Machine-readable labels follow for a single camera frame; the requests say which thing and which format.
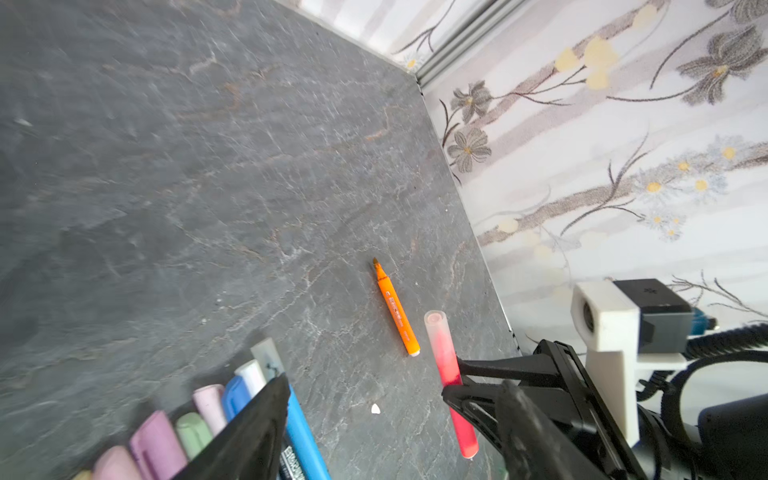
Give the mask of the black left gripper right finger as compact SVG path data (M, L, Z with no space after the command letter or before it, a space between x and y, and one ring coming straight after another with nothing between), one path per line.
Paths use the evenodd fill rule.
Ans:
M495 400L502 456L511 479L588 479L591 462L509 380Z

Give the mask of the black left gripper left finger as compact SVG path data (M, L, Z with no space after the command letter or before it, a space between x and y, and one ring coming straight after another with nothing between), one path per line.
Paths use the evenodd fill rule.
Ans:
M289 397L285 374L270 380L175 479L277 478Z

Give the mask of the orange highlighter pen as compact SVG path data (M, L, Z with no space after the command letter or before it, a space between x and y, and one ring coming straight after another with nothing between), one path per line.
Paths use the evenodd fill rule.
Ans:
M376 258L373 259L373 267L381 295L387 305L404 347L409 356L416 357L420 354L420 345L415 337L392 281Z

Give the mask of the black white marker pen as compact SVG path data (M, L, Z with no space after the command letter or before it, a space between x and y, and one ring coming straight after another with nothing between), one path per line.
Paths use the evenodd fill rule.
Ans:
M262 369L256 360L250 360L236 368L235 374L243 379L251 398L254 398L267 384ZM305 479L303 470L286 434L283 435L279 478L290 480Z

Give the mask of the light blue highlighter pen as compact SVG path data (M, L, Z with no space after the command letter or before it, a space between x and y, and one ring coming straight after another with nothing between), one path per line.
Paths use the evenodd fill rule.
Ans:
M272 380L285 373L283 362L276 344L267 337L251 348L254 359L259 363L266 380ZM331 476L319 451L307 419L292 386L287 403L286 434L298 465L305 479L330 480Z

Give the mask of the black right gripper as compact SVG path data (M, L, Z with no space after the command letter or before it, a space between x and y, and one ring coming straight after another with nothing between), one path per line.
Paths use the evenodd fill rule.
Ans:
M535 352L499 360L458 358L464 376L506 380L450 385L442 399L493 444L570 441L598 469L588 479L644 479L646 474L573 348L543 340ZM520 386L508 380L545 385Z

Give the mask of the pink highlighter pen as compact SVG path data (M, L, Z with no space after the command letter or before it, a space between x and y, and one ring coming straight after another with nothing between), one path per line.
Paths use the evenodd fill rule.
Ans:
M442 386L461 385L459 364L446 314L439 310L428 311L424 323ZM460 454L471 460L479 451L475 430L452 407L449 411Z

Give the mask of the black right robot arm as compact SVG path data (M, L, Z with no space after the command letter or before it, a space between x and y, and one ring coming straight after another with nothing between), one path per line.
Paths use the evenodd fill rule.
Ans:
M683 422L682 394L698 371L767 360L764 323L689 341L690 363L660 385L660 412L639 408L641 438L631 446L566 344L543 340L531 356L460 360L465 384L444 387L444 402L502 455L512 479L764 479L767 397L703 409Z

